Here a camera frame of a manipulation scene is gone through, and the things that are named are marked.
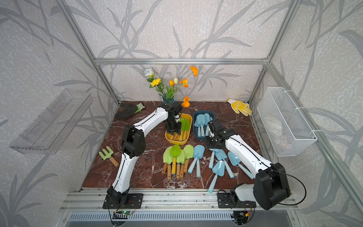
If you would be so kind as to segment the blue shovel pair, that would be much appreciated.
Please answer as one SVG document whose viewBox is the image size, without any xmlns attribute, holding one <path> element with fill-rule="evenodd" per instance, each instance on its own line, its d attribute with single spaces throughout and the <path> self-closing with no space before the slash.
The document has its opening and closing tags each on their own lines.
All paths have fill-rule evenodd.
<svg viewBox="0 0 363 227">
<path fill-rule="evenodd" d="M 197 145 L 194 147 L 194 154 L 193 154 L 194 160 L 188 169 L 188 173 L 191 174 L 193 172 L 195 165 L 197 165 L 197 177 L 198 178 L 201 177 L 199 160 L 201 158 L 203 158 L 204 151 L 205 151 L 205 147 L 203 145 Z"/>
<path fill-rule="evenodd" d="M 196 177 L 197 178 L 201 178 L 200 162 L 199 162 L 199 160 L 200 160 L 200 154 L 197 154 L 196 160 L 197 160 Z"/>
</svg>

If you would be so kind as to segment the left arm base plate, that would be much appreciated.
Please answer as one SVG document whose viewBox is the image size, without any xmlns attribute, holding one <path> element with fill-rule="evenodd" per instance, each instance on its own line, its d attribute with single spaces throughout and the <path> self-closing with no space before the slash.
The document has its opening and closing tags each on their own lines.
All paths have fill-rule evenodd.
<svg viewBox="0 0 363 227">
<path fill-rule="evenodd" d="M 103 209 L 140 209 L 144 194 L 121 194 L 120 196 L 106 195 Z"/>
</svg>

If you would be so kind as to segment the dark teal storage box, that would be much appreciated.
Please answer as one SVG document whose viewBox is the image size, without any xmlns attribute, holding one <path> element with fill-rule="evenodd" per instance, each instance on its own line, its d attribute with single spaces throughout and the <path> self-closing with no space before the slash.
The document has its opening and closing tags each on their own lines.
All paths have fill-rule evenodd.
<svg viewBox="0 0 363 227">
<path fill-rule="evenodd" d="M 205 115 L 206 117 L 209 116 L 210 120 L 207 118 L 206 122 L 202 125 L 198 125 L 197 118 L 199 115 Z M 206 134 L 209 136 L 209 128 L 208 128 L 208 122 L 215 119 L 215 114 L 210 110 L 198 110 L 195 111 L 193 114 L 193 133 L 195 135 L 195 138 L 199 141 L 204 141 Z"/>
</svg>

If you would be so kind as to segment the yellow dotted work glove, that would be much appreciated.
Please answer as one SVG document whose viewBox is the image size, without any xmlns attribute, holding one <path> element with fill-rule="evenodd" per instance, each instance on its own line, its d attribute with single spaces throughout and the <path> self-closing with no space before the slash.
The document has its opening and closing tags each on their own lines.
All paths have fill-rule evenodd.
<svg viewBox="0 0 363 227">
<path fill-rule="evenodd" d="M 249 116 L 252 114 L 250 105 L 247 103 L 234 99 L 228 99 L 227 102 L 231 105 L 231 108 L 234 110 L 236 114 L 242 113 L 245 116 Z"/>
</svg>

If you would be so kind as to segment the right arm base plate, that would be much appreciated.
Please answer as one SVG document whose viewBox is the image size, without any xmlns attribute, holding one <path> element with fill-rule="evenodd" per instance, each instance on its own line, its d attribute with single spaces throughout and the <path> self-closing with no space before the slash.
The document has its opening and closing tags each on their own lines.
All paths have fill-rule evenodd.
<svg viewBox="0 0 363 227">
<path fill-rule="evenodd" d="M 235 192 L 227 193 L 225 190 L 220 189 L 217 192 L 218 207 L 221 209 L 244 208 L 255 209 L 256 202 L 241 201 L 236 196 Z"/>
</svg>

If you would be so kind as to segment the aluminium frame rail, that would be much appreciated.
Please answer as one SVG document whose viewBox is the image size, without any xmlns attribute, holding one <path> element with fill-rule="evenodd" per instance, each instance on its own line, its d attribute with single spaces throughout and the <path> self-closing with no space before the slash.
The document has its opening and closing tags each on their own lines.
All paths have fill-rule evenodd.
<svg viewBox="0 0 363 227">
<path fill-rule="evenodd" d="M 84 188 L 70 192 L 60 211 L 104 211 L 106 188 Z M 218 196 L 224 191 L 206 189 L 130 189 L 132 194 L 143 194 L 141 208 L 136 211 L 217 211 Z"/>
</svg>

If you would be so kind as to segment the clear plastic wall shelf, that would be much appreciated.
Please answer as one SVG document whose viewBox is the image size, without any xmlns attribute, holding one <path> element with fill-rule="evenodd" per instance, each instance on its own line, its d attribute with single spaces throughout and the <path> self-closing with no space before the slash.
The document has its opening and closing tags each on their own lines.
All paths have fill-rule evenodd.
<svg viewBox="0 0 363 227">
<path fill-rule="evenodd" d="M 9 147 L 21 154 L 56 154 L 92 102 L 90 93 L 63 90 Z"/>
</svg>

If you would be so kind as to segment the light green square shovel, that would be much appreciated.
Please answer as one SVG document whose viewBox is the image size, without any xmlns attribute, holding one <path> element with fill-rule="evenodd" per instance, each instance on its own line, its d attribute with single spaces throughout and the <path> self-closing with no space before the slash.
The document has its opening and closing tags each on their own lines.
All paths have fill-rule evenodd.
<svg viewBox="0 0 363 227">
<path fill-rule="evenodd" d="M 172 162 L 174 157 L 170 153 L 171 149 L 172 147 L 168 147 L 163 153 L 164 166 L 161 173 L 162 174 L 167 173 L 167 180 L 172 179 Z"/>
</svg>

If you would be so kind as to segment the yellow storage box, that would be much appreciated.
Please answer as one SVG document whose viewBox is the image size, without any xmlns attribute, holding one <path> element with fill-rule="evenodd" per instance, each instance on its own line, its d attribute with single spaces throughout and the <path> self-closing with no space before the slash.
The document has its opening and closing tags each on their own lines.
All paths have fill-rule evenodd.
<svg viewBox="0 0 363 227">
<path fill-rule="evenodd" d="M 189 136 L 190 136 L 190 131 L 191 131 L 191 127 L 192 127 L 192 116 L 187 114 L 187 113 L 182 113 L 181 114 L 181 118 L 184 118 L 186 121 L 188 121 L 188 123 L 186 123 L 186 127 L 184 128 L 184 131 L 181 131 L 181 135 L 182 135 L 182 141 L 179 139 L 180 136 L 177 136 L 175 138 L 175 140 L 173 140 L 174 138 L 174 134 L 169 134 L 168 132 L 165 132 L 165 138 L 171 143 L 171 144 L 178 144 L 178 145 L 184 145 L 187 143 Z"/>
</svg>

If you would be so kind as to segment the blue plastic shovel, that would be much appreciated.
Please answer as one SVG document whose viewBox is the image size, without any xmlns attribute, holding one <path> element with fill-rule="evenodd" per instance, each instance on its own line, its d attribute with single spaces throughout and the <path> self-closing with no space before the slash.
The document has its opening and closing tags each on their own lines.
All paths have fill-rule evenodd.
<svg viewBox="0 0 363 227">
<path fill-rule="evenodd" d="M 209 123 L 210 121 L 212 121 L 212 120 L 213 120 L 213 118 L 212 118 L 212 117 L 211 117 L 208 113 L 205 113 L 205 114 L 204 114 L 204 116 L 205 116 L 205 123 L 204 123 L 204 125 L 206 126 L 205 136 L 206 136 L 206 137 L 208 137 L 208 136 L 209 136 L 209 134 L 210 134 L 210 128 L 209 128 L 208 123 Z"/>
<path fill-rule="evenodd" d="M 204 120 L 205 120 L 205 116 L 203 114 L 199 114 L 197 117 L 196 117 L 196 121 L 194 123 L 194 126 L 198 128 L 198 131 L 197 131 L 197 136 L 198 137 L 202 137 L 203 135 L 203 129 L 202 127 L 204 126 Z"/>
<path fill-rule="evenodd" d="M 215 166 L 212 168 L 212 172 L 215 174 L 214 178 L 208 188 L 208 192 L 211 194 L 215 188 L 218 177 L 223 177 L 225 174 L 225 164 L 224 161 L 218 161 Z"/>
<path fill-rule="evenodd" d="M 233 174 L 233 172 L 232 172 L 232 170 L 231 170 L 231 168 L 230 168 L 230 166 L 229 166 L 229 164 L 228 164 L 228 162 L 226 160 L 227 159 L 227 154 L 222 149 L 214 149 L 214 152 L 215 152 L 216 158 L 218 160 L 222 160 L 224 162 L 225 167 L 226 167 L 226 170 L 227 170 L 227 172 L 229 174 L 229 177 L 231 179 L 233 179 L 234 178 L 234 174 Z"/>
<path fill-rule="evenodd" d="M 228 152 L 228 158 L 233 166 L 239 166 L 239 168 L 245 172 L 245 174 L 251 179 L 254 179 L 252 173 L 241 164 L 241 160 L 231 151 Z"/>
</svg>

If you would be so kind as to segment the blue plastic shovel front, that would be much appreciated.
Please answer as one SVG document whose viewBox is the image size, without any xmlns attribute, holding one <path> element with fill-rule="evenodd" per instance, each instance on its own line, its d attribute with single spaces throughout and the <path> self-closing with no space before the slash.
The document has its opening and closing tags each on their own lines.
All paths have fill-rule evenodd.
<svg viewBox="0 0 363 227">
<path fill-rule="evenodd" d="M 224 161 L 218 161 L 215 166 L 212 168 L 212 172 L 215 174 L 214 178 L 208 188 L 208 192 L 211 194 L 215 188 L 218 177 L 223 177 L 225 174 L 225 164 Z"/>
</svg>

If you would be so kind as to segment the glass flower vase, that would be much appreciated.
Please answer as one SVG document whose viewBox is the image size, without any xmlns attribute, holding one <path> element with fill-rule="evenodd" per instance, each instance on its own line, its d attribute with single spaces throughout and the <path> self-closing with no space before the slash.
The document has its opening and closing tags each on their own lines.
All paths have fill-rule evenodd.
<svg viewBox="0 0 363 227">
<path fill-rule="evenodd" d="M 173 97 L 169 98 L 167 95 L 162 96 L 162 99 L 163 99 L 163 104 L 172 105 L 175 102 Z"/>
</svg>

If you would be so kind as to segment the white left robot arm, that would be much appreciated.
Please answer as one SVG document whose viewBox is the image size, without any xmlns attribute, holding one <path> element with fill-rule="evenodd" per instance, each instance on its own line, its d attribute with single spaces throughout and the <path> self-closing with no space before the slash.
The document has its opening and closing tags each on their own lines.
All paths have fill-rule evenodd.
<svg viewBox="0 0 363 227">
<path fill-rule="evenodd" d="M 181 132 L 180 113 L 182 105 L 177 102 L 161 104 L 150 115 L 134 125 L 127 125 L 122 137 L 123 158 L 112 186 L 107 190 L 109 195 L 127 193 L 130 179 L 136 162 L 146 149 L 145 137 L 160 123 L 166 122 L 167 132 Z"/>
</svg>

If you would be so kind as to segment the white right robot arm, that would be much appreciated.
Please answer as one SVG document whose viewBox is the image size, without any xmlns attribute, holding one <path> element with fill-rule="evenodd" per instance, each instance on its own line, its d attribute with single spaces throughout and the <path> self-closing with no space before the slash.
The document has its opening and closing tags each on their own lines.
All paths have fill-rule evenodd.
<svg viewBox="0 0 363 227">
<path fill-rule="evenodd" d="M 225 128 L 219 120 L 208 123 L 210 137 L 205 139 L 207 148 L 226 149 L 235 154 L 254 177 L 254 184 L 241 184 L 231 194 L 237 203 L 257 202 L 269 210 L 290 197 L 290 187 L 285 168 L 273 164 L 253 150 L 233 129 Z"/>
</svg>

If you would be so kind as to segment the artificial flower bouquet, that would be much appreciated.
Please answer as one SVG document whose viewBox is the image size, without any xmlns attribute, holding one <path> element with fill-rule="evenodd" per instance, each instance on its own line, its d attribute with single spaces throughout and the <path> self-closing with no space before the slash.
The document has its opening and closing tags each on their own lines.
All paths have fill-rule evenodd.
<svg viewBox="0 0 363 227">
<path fill-rule="evenodd" d="M 144 70 L 144 75 L 147 78 L 147 81 L 150 83 L 150 88 L 155 88 L 159 95 L 162 97 L 167 95 L 169 98 L 175 96 L 175 94 L 179 91 L 180 87 L 188 88 L 188 77 L 190 75 L 198 76 L 198 68 L 191 66 L 191 73 L 186 76 L 183 80 L 179 81 L 177 77 L 169 81 L 169 85 L 165 85 L 162 82 L 161 78 L 155 77 L 155 72 L 152 68 L 147 68 Z"/>
</svg>

